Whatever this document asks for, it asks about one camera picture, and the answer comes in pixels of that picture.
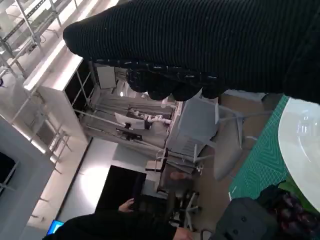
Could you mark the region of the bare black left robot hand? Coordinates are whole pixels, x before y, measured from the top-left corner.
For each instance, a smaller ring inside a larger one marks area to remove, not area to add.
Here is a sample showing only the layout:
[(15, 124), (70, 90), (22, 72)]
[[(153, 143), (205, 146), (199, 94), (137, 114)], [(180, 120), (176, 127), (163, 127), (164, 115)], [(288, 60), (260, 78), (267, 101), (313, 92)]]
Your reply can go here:
[(287, 208), (284, 201), (286, 191), (279, 188), (278, 185), (269, 185), (262, 190), (256, 201), (273, 216), (278, 216), (281, 211)]

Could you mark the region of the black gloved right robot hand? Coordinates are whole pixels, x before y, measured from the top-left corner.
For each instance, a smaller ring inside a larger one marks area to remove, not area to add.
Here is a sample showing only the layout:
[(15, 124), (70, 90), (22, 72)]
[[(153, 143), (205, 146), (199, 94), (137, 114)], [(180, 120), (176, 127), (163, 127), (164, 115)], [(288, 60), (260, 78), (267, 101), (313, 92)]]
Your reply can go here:
[(157, 101), (227, 90), (320, 101), (317, 0), (131, 0), (70, 24), (63, 39)]

